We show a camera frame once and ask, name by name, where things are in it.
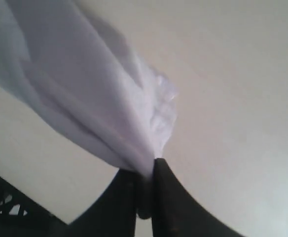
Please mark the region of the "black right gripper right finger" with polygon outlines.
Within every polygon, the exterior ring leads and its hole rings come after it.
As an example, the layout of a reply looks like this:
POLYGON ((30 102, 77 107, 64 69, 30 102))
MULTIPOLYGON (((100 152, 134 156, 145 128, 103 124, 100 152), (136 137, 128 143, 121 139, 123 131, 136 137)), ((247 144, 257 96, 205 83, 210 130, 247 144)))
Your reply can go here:
POLYGON ((239 237, 204 209, 176 178, 166 160, 157 158, 153 173, 154 237, 239 237))

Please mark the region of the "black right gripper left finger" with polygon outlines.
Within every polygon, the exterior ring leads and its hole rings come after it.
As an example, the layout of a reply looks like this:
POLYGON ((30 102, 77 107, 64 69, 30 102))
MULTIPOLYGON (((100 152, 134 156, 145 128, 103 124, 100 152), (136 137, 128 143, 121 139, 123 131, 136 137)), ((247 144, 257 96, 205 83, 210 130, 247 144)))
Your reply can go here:
POLYGON ((97 201, 67 227, 69 237, 133 237, 135 173, 119 170, 97 201))

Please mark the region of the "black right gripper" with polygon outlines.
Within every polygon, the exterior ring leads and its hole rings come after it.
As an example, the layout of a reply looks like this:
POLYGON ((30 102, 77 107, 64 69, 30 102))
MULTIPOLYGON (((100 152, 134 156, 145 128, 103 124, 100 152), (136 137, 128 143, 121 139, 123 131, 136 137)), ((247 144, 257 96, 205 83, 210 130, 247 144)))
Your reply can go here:
POLYGON ((0 177, 0 237, 68 237, 68 226, 0 177))

